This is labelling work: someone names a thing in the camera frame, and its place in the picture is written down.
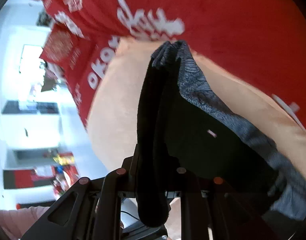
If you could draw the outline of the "pink sleeve forearm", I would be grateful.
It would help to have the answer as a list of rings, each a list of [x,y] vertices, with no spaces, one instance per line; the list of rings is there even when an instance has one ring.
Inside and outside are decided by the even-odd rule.
[[[0,226],[10,239],[20,239],[49,207],[0,210]]]

